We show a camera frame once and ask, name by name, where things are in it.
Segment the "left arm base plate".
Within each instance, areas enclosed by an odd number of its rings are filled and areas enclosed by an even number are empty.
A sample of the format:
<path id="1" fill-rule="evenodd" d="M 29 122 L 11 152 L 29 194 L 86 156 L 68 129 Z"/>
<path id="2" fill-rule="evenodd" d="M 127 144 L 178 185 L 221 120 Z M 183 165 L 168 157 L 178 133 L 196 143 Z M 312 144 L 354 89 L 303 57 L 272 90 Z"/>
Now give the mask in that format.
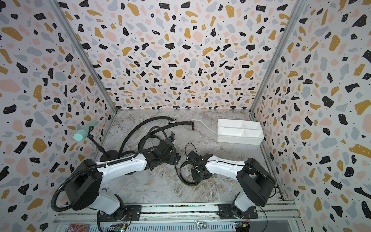
<path id="1" fill-rule="evenodd" d="M 141 215 L 141 205 L 128 205 L 120 207 L 116 212 L 108 215 L 104 212 L 100 212 L 97 218 L 100 222 L 133 222 L 139 221 Z"/>

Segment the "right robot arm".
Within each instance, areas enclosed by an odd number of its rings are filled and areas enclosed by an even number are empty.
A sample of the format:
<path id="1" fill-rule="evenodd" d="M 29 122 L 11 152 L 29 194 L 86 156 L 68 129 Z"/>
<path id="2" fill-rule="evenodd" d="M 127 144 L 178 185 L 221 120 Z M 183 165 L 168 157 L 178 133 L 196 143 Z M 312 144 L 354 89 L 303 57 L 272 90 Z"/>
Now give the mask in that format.
<path id="1" fill-rule="evenodd" d="M 264 207 L 276 185 L 273 176 L 254 158 L 232 161 L 191 151 L 186 160 L 193 166 L 192 177 L 197 182 L 222 175 L 240 184 L 243 193 L 239 193 L 232 204 L 238 213 L 244 213 L 252 206 Z"/>

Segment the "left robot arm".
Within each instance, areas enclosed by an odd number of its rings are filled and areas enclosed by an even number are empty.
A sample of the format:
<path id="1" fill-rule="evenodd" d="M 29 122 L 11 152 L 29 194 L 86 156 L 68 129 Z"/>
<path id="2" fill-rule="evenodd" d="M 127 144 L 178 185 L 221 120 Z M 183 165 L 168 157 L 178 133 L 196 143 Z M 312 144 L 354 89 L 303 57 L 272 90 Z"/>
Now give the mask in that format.
<path id="1" fill-rule="evenodd" d="M 157 146 L 145 149 L 133 157 L 98 163 L 88 159 L 83 161 L 74 172 L 90 167 L 92 169 L 74 177 L 64 190 L 73 210 L 91 208 L 111 215 L 119 208 L 123 208 L 124 204 L 118 197 L 111 197 L 104 193 L 101 185 L 127 174 L 153 170 L 163 163 L 177 165 L 179 160 L 180 154 L 177 153 L 174 144 L 167 139 L 161 140 Z"/>

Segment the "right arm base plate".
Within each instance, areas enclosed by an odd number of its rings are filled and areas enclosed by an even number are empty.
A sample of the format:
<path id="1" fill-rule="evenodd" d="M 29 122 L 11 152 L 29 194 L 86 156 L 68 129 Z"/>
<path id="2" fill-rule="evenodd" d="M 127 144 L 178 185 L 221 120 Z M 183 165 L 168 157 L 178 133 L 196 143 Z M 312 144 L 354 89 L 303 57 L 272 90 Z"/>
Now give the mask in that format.
<path id="1" fill-rule="evenodd" d="M 220 219 L 257 219 L 258 214 L 254 206 L 250 207 L 246 211 L 239 210 L 236 206 L 230 204 L 219 204 L 218 211 L 216 213 Z"/>

